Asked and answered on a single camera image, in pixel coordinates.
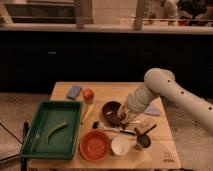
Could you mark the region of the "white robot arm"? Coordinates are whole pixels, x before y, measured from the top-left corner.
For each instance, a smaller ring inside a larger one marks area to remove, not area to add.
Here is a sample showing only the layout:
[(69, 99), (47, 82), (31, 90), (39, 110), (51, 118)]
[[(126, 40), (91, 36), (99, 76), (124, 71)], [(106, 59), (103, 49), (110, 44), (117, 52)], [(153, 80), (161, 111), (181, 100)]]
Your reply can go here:
[(144, 83), (128, 94), (118, 114), (143, 113), (150, 103), (164, 97), (189, 112), (213, 136), (213, 104), (192, 94), (175, 81), (175, 75), (166, 69), (151, 68), (144, 75)]

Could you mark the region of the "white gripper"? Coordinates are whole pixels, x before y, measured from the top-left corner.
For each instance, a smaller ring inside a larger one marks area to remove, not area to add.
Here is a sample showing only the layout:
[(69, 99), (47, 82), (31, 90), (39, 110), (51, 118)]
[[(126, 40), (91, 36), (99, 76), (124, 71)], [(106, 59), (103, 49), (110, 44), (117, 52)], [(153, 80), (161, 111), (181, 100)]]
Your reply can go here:
[(131, 112), (125, 103), (122, 103), (117, 111), (117, 117), (122, 124), (127, 124), (138, 116), (137, 113)]

